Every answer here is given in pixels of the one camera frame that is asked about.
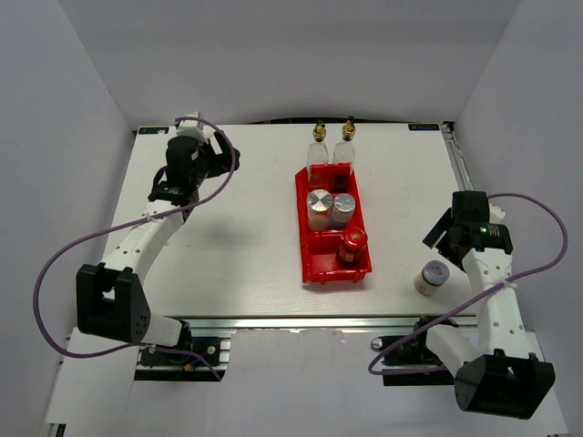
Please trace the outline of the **clear glass cruet bottle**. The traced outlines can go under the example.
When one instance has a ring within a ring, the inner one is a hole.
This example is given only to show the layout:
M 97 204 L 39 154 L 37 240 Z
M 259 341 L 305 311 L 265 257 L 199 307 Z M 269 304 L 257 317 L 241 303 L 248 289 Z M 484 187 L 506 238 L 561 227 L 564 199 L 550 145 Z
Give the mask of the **clear glass cruet bottle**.
M 308 186 L 310 190 L 323 188 L 326 181 L 326 168 L 329 163 L 329 152 L 325 144 L 327 135 L 325 124 L 319 120 L 313 131 L 313 142 L 307 152 Z

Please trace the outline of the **red lid dark jar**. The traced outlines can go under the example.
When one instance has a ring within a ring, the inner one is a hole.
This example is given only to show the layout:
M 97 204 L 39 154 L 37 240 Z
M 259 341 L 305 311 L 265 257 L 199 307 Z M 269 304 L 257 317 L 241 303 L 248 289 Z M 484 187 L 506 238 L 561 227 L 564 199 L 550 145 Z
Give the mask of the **red lid dark jar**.
M 337 259 L 345 265 L 357 264 L 368 246 L 368 236 L 359 227 L 349 227 L 340 236 Z

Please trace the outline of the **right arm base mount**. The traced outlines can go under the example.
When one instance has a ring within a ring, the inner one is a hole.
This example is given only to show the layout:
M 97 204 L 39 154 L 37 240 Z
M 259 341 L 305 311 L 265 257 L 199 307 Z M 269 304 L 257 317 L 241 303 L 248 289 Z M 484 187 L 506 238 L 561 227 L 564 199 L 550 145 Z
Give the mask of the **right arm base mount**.
M 422 328 L 429 322 L 436 320 L 438 316 L 422 316 L 414 325 L 414 331 Z M 440 322 L 441 325 L 452 327 L 459 330 L 460 326 L 453 320 L 448 319 Z M 427 349 L 426 336 L 428 332 L 424 332 L 414 339 L 398 346 L 380 362 L 383 366 L 389 368 L 389 371 L 404 370 L 404 369 L 432 369 L 440 366 L 445 366 L 438 356 Z M 471 351 L 474 351 L 476 346 L 471 341 L 471 338 L 461 330 L 461 338 L 469 345 Z M 379 336 L 371 340 L 370 346 L 373 351 L 380 353 L 398 342 L 402 336 L 389 335 Z M 447 370 L 436 370 L 417 372 L 411 374 L 397 374 L 397 375 L 380 375 L 383 376 L 384 387 L 420 387 L 420 386 L 453 386 L 455 377 Z

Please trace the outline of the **white lid spice jar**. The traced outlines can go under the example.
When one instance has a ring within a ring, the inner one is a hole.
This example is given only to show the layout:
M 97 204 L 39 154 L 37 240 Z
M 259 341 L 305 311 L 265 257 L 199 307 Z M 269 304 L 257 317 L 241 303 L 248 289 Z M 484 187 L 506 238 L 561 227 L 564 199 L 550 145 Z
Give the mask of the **white lid spice jar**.
M 450 271 L 444 262 L 431 260 L 427 262 L 414 278 L 414 288 L 425 296 L 431 296 L 447 283 Z

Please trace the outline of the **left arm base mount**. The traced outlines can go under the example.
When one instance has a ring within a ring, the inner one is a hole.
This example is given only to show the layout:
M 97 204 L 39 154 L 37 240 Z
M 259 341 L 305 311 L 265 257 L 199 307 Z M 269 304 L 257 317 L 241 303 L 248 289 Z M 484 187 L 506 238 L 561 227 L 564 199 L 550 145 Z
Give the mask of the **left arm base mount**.
M 134 380 L 157 382 L 219 382 L 225 375 L 230 344 L 220 336 L 192 332 L 181 335 L 183 351 L 168 353 L 158 347 L 142 348 Z

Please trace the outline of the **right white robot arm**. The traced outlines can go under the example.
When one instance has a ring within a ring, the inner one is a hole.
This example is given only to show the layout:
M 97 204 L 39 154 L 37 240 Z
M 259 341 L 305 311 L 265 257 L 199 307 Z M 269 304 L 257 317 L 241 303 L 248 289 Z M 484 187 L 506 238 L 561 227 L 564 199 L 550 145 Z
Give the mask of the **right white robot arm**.
M 462 411 L 530 419 L 556 375 L 551 363 L 537 357 L 524 328 L 511 277 L 508 228 L 492 221 L 486 193 L 457 191 L 424 243 L 467 275 L 478 344 L 440 322 L 413 337 L 412 354 L 424 363 L 439 358 L 454 377 Z

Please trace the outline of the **blue label white shaker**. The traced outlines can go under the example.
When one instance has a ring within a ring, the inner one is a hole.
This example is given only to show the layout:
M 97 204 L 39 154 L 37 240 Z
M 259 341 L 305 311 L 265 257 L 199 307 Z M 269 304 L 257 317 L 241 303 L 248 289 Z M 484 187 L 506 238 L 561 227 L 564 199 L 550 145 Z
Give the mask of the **blue label white shaker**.
M 348 193 L 340 193 L 333 199 L 331 228 L 345 229 L 352 221 L 356 209 L 355 198 Z

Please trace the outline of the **steel lid white powder jar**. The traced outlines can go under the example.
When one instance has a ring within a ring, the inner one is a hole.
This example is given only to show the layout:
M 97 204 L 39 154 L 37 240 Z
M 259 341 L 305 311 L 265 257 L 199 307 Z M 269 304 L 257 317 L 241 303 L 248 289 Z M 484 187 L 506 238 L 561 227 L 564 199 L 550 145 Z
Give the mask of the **steel lid white powder jar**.
M 326 189 L 310 191 L 306 199 L 308 227 L 311 231 L 324 231 L 330 227 L 333 196 Z

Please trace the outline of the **dark sauce cruet bottle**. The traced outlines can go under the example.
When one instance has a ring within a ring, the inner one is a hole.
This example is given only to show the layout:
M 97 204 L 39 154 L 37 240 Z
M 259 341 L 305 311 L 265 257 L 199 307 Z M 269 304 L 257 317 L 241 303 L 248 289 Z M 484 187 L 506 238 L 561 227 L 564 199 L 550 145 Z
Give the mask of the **dark sauce cruet bottle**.
M 355 149 L 353 138 L 356 133 L 354 117 L 348 116 L 342 127 L 342 140 L 338 142 L 333 150 L 332 164 L 334 171 L 332 175 L 332 190 L 334 192 L 344 192 L 353 173 L 355 162 Z

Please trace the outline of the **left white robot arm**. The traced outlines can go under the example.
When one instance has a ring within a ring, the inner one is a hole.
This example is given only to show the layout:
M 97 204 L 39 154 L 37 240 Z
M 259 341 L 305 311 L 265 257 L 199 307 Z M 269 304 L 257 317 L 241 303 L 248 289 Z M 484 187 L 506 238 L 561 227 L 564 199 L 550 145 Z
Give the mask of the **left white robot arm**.
M 97 265 L 77 272 L 77 326 L 85 334 L 161 347 L 171 362 L 192 353 L 189 325 L 153 312 L 142 283 L 169 239 L 200 204 L 199 188 L 208 178 L 230 175 L 239 168 L 240 153 L 222 131 L 214 134 L 214 151 L 202 133 L 180 134 L 167 145 L 166 164 L 153 178 L 142 222 Z

